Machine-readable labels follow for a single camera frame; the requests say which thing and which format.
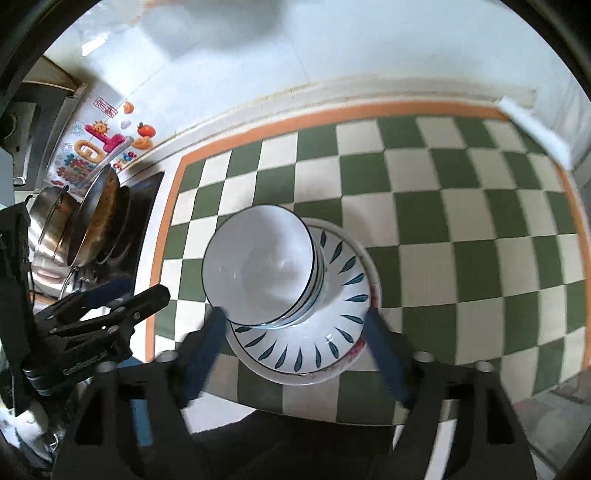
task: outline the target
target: white plate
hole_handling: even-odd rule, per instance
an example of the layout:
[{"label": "white plate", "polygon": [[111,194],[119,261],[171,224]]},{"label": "white plate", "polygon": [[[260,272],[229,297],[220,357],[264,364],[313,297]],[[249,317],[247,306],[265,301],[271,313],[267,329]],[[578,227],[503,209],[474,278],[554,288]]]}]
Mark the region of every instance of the white plate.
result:
[{"label": "white plate", "polygon": [[260,330],[229,323],[226,332],[248,368],[285,385],[314,384],[346,370],[365,347],[361,331],[367,308],[381,305],[378,273],[361,244],[325,220],[303,221],[326,259],[320,307],[299,325]]}]

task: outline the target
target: pink sticker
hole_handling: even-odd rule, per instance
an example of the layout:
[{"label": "pink sticker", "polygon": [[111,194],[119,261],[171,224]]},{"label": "pink sticker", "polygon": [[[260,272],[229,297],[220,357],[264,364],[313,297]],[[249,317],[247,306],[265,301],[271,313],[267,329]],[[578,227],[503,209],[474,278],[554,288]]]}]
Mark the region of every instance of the pink sticker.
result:
[{"label": "pink sticker", "polygon": [[94,106],[111,118],[117,115],[117,109],[110,105],[104,98],[98,97],[94,102]]}]

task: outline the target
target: white bowl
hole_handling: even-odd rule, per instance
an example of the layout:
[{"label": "white bowl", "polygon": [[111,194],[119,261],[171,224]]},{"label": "white bowl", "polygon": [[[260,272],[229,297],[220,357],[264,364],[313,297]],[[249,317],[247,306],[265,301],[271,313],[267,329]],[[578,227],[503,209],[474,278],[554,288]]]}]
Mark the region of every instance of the white bowl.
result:
[{"label": "white bowl", "polygon": [[320,259],[302,220],[277,205],[256,205],[219,228],[203,258],[209,302],[237,325],[291,323],[316,286]]}]

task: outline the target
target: metal cookware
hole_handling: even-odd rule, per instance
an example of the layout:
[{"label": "metal cookware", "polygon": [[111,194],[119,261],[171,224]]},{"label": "metal cookware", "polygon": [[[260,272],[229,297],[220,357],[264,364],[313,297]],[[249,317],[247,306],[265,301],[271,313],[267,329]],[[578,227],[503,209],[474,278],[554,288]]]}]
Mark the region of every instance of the metal cookware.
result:
[{"label": "metal cookware", "polygon": [[70,241],[70,219],[77,208],[78,202],[68,194],[66,187],[48,187],[35,199],[28,231],[34,274],[61,280],[68,275],[66,256]]},{"label": "metal cookware", "polygon": [[77,207],[78,202],[67,192],[67,187],[47,187],[41,191],[29,213],[28,241],[35,255],[54,257]]},{"label": "metal cookware", "polygon": [[110,239],[103,245],[103,250],[95,259],[96,263],[99,265],[104,264],[109,258],[112,258],[112,254],[115,252],[115,249],[125,232],[125,225],[131,211],[130,195],[129,187],[121,187],[119,190],[119,199],[117,200],[117,208],[113,215],[111,235],[109,236]]},{"label": "metal cookware", "polygon": [[73,218],[67,254],[69,267],[83,267],[99,254],[111,228],[119,187],[111,165],[105,166],[95,177]]}]

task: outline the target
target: white wall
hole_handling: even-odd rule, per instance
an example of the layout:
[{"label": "white wall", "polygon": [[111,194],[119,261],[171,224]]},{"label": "white wall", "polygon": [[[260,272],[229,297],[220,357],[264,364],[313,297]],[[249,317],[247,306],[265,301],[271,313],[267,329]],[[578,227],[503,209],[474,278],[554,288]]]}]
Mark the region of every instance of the white wall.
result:
[{"label": "white wall", "polygon": [[[282,90],[367,75],[534,89],[552,127],[571,86],[545,41],[494,0],[180,0],[133,27],[124,24],[139,0],[112,5],[121,3],[104,0],[47,55],[142,103],[168,135]],[[114,33],[82,57],[93,28]]]}]

